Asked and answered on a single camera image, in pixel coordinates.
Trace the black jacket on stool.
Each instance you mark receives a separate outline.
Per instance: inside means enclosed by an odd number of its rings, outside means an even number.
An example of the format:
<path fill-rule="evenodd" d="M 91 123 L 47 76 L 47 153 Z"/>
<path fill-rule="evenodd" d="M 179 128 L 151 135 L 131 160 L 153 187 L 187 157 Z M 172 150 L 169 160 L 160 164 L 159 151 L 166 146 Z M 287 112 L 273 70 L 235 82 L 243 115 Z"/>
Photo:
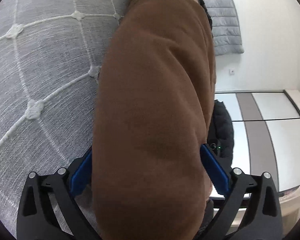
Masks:
<path fill-rule="evenodd" d="M 210 122 L 207 144 L 211 150 L 221 158 L 232 163 L 234 150 L 234 128 L 232 119 L 223 102 L 214 101 L 214 108 Z"/>

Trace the grey quilted headboard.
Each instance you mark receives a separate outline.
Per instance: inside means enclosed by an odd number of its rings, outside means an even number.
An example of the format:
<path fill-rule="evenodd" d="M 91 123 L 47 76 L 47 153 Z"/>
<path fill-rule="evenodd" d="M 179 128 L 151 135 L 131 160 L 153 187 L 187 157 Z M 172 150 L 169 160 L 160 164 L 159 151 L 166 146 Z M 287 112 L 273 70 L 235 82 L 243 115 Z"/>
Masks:
<path fill-rule="evenodd" d="M 215 55 L 242 54 L 241 30 L 233 0 L 204 0 L 212 20 Z"/>

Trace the white grey sliding wardrobe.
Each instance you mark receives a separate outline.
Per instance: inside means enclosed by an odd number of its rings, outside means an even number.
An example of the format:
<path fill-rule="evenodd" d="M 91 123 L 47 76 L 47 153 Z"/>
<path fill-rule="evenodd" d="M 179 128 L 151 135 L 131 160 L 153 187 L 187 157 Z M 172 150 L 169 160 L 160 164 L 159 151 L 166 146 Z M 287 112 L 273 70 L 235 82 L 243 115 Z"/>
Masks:
<path fill-rule="evenodd" d="M 270 173 L 277 192 L 300 187 L 300 92 L 219 93 L 234 128 L 232 167 Z"/>

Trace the grey checked bed cover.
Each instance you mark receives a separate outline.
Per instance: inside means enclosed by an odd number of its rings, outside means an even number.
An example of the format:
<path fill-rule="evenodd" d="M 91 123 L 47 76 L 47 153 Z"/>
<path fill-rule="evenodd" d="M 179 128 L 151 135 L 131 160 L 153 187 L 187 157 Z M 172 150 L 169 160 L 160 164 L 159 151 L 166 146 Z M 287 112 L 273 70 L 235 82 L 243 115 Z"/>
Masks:
<path fill-rule="evenodd" d="M 0 2 L 0 220 L 13 235 L 27 175 L 92 143 L 97 79 L 128 0 Z"/>

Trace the brown coat with fleece collar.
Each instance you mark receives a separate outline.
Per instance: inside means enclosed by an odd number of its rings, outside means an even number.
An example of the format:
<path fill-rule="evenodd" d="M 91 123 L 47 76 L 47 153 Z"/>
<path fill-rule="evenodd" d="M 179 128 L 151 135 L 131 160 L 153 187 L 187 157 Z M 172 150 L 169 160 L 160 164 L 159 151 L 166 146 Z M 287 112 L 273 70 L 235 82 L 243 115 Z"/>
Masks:
<path fill-rule="evenodd" d="M 194 238 L 212 191 L 199 149 L 215 83 L 198 0 L 129 0 L 95 107 L 92 189 L 103 239 Z"/>

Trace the white wall socket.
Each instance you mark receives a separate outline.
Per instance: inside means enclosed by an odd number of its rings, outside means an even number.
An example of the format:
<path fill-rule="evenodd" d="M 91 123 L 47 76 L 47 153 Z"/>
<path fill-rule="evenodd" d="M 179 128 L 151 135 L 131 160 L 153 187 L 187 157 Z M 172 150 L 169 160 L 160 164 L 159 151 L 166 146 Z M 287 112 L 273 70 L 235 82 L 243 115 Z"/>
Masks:
<path fill-rule="evenodd" d="M 235 70 L 234 69 L 229 69 L 229 74 L 230 75 L 234 75 L 235 74 Z"/>

